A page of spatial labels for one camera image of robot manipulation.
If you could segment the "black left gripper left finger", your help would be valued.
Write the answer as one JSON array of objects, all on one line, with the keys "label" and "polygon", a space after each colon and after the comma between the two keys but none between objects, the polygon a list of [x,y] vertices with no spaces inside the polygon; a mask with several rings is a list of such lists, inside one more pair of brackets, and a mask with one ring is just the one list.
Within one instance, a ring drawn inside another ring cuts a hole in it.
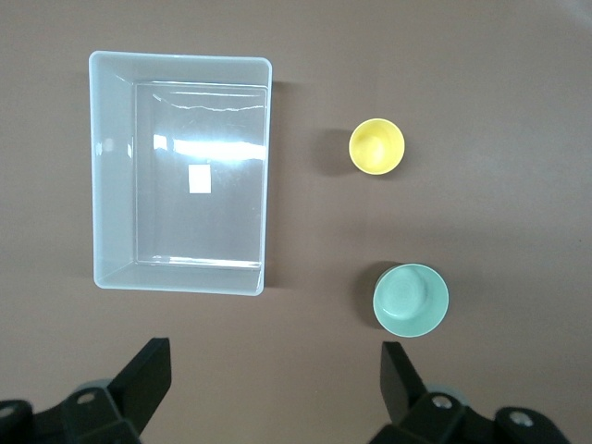
[{"label": "black left gripper left finger", "polygon": [[1,401],[1,441],[139,443],[171,381],[170,341],[150,339],[114,378],[87,382],[48,410]]}]

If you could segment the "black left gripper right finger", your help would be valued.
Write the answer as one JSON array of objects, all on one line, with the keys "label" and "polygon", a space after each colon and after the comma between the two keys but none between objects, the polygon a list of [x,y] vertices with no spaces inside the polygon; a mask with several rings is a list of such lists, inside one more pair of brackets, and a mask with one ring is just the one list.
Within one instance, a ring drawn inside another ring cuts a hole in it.
[{"label": "black left gripper right finger", "polygon": [[503,407],[487,419],[456,397],[430,391],[399,342],[381,348],[380,391],[390,423],[374,443],[565,443],[542,413]]}]

